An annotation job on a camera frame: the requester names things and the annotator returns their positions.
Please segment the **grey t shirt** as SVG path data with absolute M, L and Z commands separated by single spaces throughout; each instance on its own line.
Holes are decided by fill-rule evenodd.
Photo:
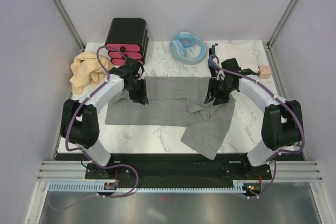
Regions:
M 147 77 L 149 103 L 141 105 L 127 91 L 108 104 L 107 125 L 158 125 L 185 127 L 182 143 L 214 160 L 230 128 L 235 99 L 225 104 L 204 102 L 208 78 Z

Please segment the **light blue headphones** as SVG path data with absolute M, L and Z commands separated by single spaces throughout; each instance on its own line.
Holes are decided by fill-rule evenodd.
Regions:
M 200 47 L 198 56 L 191 58 L 187 55 L 187 51 L 194 46 Z M 169 48 L 173 58 L 186 65 L 196 65 L 200 63 L 206 55 L 205 43 L 190 32 L 180 32 L 169 43 Z

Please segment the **black pink drawer box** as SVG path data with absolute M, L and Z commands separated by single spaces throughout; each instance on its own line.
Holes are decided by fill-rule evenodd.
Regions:
M 122 66 L 126 58 L 144 64 L 148 48 L 147 23 L 142 18 L 114 18 L 106 38 L 111 63 Z

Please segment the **yellow t shirt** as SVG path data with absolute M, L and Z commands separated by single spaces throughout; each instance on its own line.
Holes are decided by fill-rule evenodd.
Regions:
M 75 56 L 70 68 L 73 76 L 69 81 L 73 94 L 82 94 L 88 85 L 96 87 L 107 75 L 93 52 L 82 52 Z

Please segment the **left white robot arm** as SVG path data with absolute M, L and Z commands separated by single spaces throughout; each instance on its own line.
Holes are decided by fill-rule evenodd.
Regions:
M 80 150 L 91 161 L 87 168 L 98 178 L 111 178 L 118 170 L 112 163 L 113 157 L 99 140 L 98 113 L 117 94 L 125 91 L 130 100 L 148 104 L 146 82 L 141 78 L 143 65 L 135 59 L 127 59 L 119 68 L 108 71 L 102 84 L 79 100 L 64 102 L 60 135 L 65 139 L 69 152 Z

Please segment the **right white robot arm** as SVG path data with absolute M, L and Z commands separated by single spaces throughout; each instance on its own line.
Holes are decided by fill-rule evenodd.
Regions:
M 212 76 L 208 82 L 205 103 L 214 105 L 229 102 L 233 91 L 241 92 L 263 112 L 261 141 L 249 151 L 247 162 L 240 166 L 241 174 L 248 179 L 259 173 L 259 166 L 269 164 L 276 156 L 290 154 L 290 146 L 299 144 L 295 151 L 301 153 L 305 147 L 301 104 L 274 94 L 259 80 L 251 69 L 242 69 L 235 58 L 220 62 L 215 54 L 208 59 Z

